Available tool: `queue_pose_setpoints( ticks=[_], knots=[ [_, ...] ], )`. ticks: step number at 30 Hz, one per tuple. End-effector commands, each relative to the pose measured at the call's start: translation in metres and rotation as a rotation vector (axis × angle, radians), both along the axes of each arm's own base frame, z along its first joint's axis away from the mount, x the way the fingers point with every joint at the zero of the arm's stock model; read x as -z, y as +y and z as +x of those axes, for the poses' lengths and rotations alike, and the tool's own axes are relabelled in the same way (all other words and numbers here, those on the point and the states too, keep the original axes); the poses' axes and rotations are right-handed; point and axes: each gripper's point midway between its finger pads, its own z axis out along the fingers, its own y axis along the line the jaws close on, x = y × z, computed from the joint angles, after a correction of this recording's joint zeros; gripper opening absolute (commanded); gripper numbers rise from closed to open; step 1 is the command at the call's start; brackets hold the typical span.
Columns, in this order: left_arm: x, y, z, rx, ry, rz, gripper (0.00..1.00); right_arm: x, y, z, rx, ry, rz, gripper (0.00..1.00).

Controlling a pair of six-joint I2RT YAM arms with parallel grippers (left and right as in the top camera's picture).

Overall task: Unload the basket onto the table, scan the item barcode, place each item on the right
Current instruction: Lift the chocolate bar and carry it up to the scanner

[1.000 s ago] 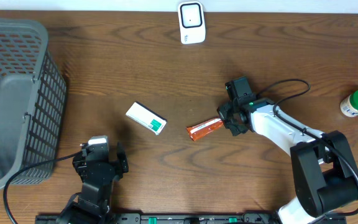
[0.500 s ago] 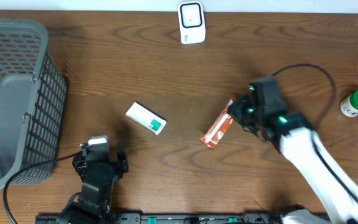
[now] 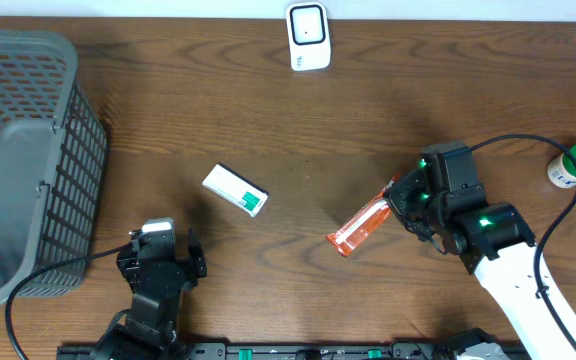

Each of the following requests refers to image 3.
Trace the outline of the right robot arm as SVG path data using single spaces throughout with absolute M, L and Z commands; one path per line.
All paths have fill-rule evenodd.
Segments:
M 543 257 L 555 228 L 536 237 L 515 206 L 489 203 L 473 150 L 462 142 L 424 148 L 418 168 L 384 199 L 408 232 L 460 258 L 531 358 L 576 359 L 576 314 Z

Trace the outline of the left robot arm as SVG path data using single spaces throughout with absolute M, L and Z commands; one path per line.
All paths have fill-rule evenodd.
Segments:
M 182 297 L 207 276 L 200 241 L 190 231 L 188 255 L 176 255 L 172 230 L 131 234 L 127 248 L 117 255 L 117 267 L 132 291 L 131 307 L 114 318 L 90 353 L 92 359 L 173 359 Z

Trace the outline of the white green box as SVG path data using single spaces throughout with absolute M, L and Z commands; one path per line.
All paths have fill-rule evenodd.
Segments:
M 254 218 L 269 194 L 220 163 L 202 181 L 202 185 Z

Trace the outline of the orange chocolate bar wrapper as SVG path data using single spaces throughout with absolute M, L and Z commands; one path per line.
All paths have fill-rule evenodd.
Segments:
M 388 184 L 355 215 L 338 230 L 326 235 L 326 240 L 340 255 L 344 257 L 350 256 L 371 233 L 391 217 L 392 210 L 384 195 L 385 191 L 391 188 L 399 178 L 400 175 L 394 175 Z

